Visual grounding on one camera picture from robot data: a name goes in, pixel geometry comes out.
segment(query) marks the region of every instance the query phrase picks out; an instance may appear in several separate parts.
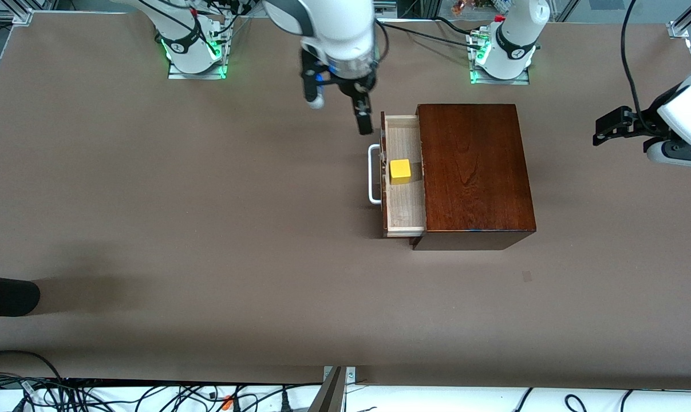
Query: yellow block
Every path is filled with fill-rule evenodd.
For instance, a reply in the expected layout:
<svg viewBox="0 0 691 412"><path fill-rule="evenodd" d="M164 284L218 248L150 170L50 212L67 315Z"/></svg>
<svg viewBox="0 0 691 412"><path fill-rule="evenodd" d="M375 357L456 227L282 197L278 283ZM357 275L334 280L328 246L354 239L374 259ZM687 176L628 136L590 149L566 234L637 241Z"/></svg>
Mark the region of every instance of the yellow block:
<svg viewBox="0 0 691 412"><path fill-rule="evenodd" d="M411 180L409 159L398 159L389 163L390 183L403 185Z"/></svg>

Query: table surface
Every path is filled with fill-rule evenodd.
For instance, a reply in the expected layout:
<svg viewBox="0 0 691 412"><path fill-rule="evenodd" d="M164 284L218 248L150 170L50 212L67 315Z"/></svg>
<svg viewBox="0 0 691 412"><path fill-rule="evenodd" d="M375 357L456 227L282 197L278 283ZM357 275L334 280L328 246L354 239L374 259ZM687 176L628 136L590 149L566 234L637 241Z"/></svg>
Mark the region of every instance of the table surface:
<svg viewBox="0 0 691 412"><path fill-rule="evenodd" d="M691 388L691 168L591 146L631 102L619 32L550 24L530 86L390 32L374 112L516 104L536 213L505 251L418 252L368 203L377 134L335 89L303 101L296 37L253 21L228 79L168 81L143 15L38 13L0 65L0 276L44 301L0 349L99 378ZM628 42L645 105L691 71L662 25Z"/></svg>

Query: white handle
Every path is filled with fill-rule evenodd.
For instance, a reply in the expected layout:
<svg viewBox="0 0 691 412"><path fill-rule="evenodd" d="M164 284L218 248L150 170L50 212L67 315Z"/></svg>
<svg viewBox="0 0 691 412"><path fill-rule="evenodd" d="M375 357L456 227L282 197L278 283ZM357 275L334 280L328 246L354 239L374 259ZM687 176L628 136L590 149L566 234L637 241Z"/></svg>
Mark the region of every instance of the white handle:
<svg viewBox="0 0 691 412"><path fill-rule="evenodd" d="M381 199L373 197L373 149L380 149L379 143L368 146L368 199L372 204L381 204Z"/></svg>

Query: wooden box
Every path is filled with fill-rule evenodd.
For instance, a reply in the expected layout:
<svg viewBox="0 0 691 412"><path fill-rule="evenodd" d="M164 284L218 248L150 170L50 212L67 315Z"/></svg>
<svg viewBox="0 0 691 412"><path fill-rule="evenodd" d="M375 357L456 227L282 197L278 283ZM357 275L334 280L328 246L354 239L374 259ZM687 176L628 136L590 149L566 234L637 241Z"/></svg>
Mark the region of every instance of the wooden box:
<svg viewBox="0 0 691 412"><path fill-rule="evenodd" d="M515 105L382 112L380 149L385 237L415 250L503 250L536 232ZM410 183L390 184L392 159L410 160Z"/></svg>

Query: drawer front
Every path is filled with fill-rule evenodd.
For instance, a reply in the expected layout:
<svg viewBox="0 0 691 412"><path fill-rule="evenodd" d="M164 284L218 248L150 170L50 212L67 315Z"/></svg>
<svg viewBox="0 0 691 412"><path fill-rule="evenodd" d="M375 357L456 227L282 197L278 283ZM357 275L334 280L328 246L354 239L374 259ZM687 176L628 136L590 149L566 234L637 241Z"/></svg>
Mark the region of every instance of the drawer front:
<svg viewBox="0 0 691 412"><path fill-rule="evenodd" d="M389 161L409 159L412 181L390 184ZM426 227L424 180L421 171L421 139L416 115L381 113L381 208L385 237L419 237Z"/></svg>

